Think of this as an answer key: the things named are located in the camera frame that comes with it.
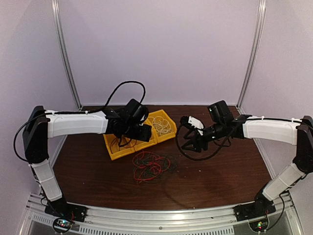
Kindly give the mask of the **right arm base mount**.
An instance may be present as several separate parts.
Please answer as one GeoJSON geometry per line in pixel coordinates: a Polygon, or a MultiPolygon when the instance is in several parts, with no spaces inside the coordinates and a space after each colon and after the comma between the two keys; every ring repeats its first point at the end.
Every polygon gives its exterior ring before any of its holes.
{"type": "Polygon", "coordinates": [[[233,208],[236,220],[248,222],[253,232],[262,233],[269,228],[269,214],[276,212],[273,204],[264,206],[261,202],[237,205],[233,208]]]}

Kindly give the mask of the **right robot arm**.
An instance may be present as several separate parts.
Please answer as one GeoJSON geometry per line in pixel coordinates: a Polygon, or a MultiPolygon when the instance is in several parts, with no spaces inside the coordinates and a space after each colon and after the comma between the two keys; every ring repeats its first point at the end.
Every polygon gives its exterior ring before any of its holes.
{"type": "Polygon", "coordinates": [[[213,125],[205,127],[193,116],[182,116],[178,129],[187,128],[186,142],[178,145],[183,156],[193,161],[214,157],[230,138],[265,139],[296,146],[296,156],[255,197],[251,212],[261,216],[281,193],[313,171],[313,119],[279,119],[240,115],[234,117],[225,101],[207,107],[213,125]]]}

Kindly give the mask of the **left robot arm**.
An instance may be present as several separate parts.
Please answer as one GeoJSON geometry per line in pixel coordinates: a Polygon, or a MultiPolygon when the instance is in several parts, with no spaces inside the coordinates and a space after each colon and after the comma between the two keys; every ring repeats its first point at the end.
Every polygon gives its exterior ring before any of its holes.
{"type": "Polygon", "coordinates": [[[49,162],[48,139],[76,134],[113,134],[118,139],[149,142],[152,127],[145,123],[149,111],[135,99],[113,110],[106,106],[86,111],[49,111],[36,106],[23,124],[23,161],[27,162],[46,196],[48,205],[59,216],[70,213],[63,192],[49,162]]]}

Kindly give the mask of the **yellow three-compartment bin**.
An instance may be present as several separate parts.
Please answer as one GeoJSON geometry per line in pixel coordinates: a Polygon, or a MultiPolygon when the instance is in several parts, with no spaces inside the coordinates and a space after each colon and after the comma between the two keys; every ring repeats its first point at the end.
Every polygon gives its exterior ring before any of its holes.
{"type": "Polygon", "coordinates": [[[135,130],[138,131],[137,134],[123,135],[121,138],[113,134],[103,135],[112,161],[173,139],[177,126],[164,110],[157,110],[149,113],[144,123],[135,130]]]}

